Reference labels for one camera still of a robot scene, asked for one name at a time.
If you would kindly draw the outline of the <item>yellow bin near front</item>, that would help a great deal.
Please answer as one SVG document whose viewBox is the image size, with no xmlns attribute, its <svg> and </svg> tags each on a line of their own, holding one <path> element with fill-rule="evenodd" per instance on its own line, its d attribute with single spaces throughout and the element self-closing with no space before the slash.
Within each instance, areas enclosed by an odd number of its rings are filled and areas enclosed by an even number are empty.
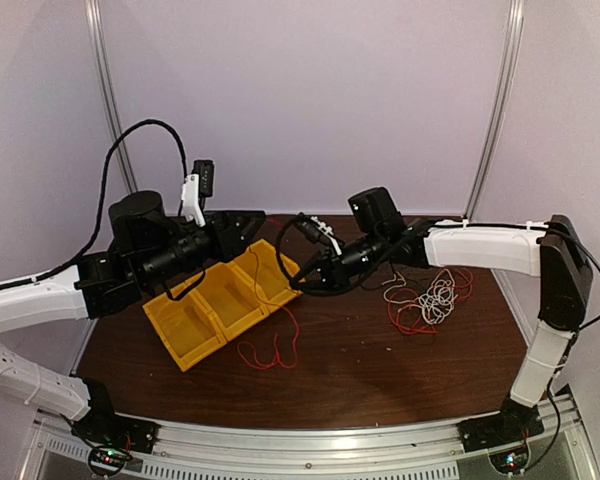
<svg viewBox="0 0 600 480">
<path fill-rule="evenodd" d="M 143 310 L 181 372 L 227 344 L 215 314 L 197 294 L 178 302 L 160 295 L 145 303 Z"/>
</svg>

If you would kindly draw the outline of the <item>aluminium corner post right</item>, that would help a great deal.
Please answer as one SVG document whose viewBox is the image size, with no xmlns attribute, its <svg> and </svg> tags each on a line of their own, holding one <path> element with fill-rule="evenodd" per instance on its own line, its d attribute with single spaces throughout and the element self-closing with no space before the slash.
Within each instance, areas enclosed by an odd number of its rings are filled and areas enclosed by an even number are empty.
<svg viewBox="0 0 600 480">
<path fill-rule="evenodd" d="M 511 0 L 509 2 L 509 13 L 494 99 L 485 139 L 481 149 L 478 168 L 463 214 L 465 219 L 473 219 L 476 215 L 486 186 L 489 170 L 495 158 L 506 115 L 507 102 L 510 97 L 517 70 L 524 31 L 525 4 L 526 2 L 524 0 Z"/>
</svg>

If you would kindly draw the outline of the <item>left controller board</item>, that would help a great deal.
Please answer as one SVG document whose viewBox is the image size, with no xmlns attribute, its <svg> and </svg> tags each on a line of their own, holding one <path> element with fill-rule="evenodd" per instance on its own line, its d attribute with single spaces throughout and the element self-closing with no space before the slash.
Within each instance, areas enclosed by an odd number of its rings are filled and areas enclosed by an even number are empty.
<svg viewBox="0 0 600 480">
<path fill-rule="evenodd" d="M 91 471 L 100 476 L 120 473 L 131 461 L 126 452 L 108 446 L 95 446 L 87 456 L 87 465 Z"/>
</svg>

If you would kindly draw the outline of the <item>right controller board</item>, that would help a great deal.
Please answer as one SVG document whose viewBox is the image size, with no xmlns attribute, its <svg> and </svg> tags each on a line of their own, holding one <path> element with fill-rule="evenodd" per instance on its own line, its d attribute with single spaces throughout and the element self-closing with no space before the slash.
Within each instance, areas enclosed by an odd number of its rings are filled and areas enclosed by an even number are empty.
<svg viewBox="0 0 600 480">
<path fill-rule="evenodd" d="M 523 446 L 490 452 L 489 461 L 499 474 L 510 476 L 523 472 L 530 460 L 529 449 Z"/>
</svg>

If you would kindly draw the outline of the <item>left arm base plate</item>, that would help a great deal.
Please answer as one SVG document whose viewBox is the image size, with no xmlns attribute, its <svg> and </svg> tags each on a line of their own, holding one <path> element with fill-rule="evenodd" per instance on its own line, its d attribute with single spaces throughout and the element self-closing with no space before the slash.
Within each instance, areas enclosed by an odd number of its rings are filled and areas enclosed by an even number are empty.
<svg viewBox="0 0 600 480">
<path fill-rule="evenodd" d="M 72 421 L 72 427 L 77 436 L 93 444 L 144 454 L 153 452 L 158 430 L 155 422 L 100 407 L 92 407 L 84 417 Z"/>
</svg>

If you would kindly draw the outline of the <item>yellow middle bin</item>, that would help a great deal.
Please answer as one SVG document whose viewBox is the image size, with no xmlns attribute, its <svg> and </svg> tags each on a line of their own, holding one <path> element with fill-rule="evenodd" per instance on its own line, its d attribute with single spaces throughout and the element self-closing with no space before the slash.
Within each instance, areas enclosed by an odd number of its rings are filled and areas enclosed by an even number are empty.
<svg viewBox="0 0 600 480">
<path fill-rule="evenodd" d="M 253 281 L 234 264 L 217 263 L 205 271 L 193 297 L 211 314 L 227 341 L 233 341 L 269 316 Z"/>
</svg>

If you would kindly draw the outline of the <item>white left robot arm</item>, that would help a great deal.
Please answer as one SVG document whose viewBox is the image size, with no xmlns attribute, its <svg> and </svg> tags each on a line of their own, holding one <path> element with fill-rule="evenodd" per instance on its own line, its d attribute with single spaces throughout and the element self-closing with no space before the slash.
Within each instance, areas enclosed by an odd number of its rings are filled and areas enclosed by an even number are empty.
<svg viewBox="0 0 600 480">
<path fill-rule="evenodd" d="M 158 192 L 145 190 L 111 205 L 109 220 L 113 240 L 106 251 L 81 255 L 56 273 L 0 285 L 0 334 L 120 313 L 180 274 L 241 255 L 265 214 L 222 210 L 183 221 L 165 213 Z M 65 417 L 88 439 L 113 444 L 124 434 L 104 384 L 49 370 L 1 342 L 0 391 Z"/>
</svg>

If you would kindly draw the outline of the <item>controller board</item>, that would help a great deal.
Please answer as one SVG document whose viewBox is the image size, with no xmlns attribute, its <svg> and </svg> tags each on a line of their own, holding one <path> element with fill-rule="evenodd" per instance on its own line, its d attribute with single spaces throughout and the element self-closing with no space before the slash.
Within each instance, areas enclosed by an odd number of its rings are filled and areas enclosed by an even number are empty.
<svg viewBox="0 0 600 480">
<path fill-rule="evenodd" d="M 91 471 L 100 476 L 120 473 L 131 461 L 126 452 L 108 446 L 95 446 L 87 456 L 87 465 Z"/>
<path fill-rule="evenodd" d="M 523 472 L 530 460 L 529 449 L 523 446 L 490 452 L 489 461 L 499 474 L 510 476 Z"/>
</svg>

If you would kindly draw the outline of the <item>aluminium front rail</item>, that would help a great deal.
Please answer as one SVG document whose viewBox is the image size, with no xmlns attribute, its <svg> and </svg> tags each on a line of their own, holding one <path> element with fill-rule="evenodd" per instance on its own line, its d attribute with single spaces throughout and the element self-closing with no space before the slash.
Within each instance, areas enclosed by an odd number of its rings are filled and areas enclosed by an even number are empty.
<svg viewBox="0 0 600 480">
<path fill-rule="evenodd" d="M 524 475 L 496 461 L 516 443 L 468 451 L 447 419 L 393 427 L 258 430 L 158 423 L 151 453 L 111 479 L 600 479 L 584 422 L 570 393 L 555 396 L 561 429 L 546 456 Z M 15 479 L 109 479 L 86 464 L 87 446 L 58 417 L 36 414 Z"/>
</svg>

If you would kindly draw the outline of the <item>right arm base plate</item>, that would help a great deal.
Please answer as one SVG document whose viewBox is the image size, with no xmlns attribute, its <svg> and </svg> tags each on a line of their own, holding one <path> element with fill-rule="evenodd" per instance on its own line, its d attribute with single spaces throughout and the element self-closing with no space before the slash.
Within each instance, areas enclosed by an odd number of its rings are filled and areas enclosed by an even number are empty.
<svg viewBox="0 0 600 480">
<path fill-rule="evenodd" d="M 457 428 L 466 453 L 522 444 L 530 436 L 540 435 L 545 431 L 538 418 L 523 424 L 517 420 L 506 420 L 500 414 L 469 418 L 461 421 Z"/>
</svg>

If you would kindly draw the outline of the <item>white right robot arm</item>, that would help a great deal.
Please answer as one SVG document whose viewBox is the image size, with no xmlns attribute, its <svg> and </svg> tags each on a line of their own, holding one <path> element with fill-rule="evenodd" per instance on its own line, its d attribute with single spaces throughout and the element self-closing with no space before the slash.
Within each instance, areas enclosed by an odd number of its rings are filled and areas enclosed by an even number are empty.
<svg viewBox="0 0 600 480">
<path fill-rule="evenodd" d="M 493 433 L 510 442 L 529 428 L 550 382 L 563 368 L 588 309 L 592 262 L 570 219 L 545 222 L 476 223 L 470 220 L 404 220 L 384 187 L 348 200 L 361 238 L 344 243 L 317 218 L 299 213 L 288 225 L 321 245 L 290 286 L 315 297 L 335 297 L 358 288 L 382 264 L 412 268 L 469 267 L 492 271 L 497 282 L 526 277 L 537 288 L 533 334 L 500 411 L 490 416 Z"/>
</svg>

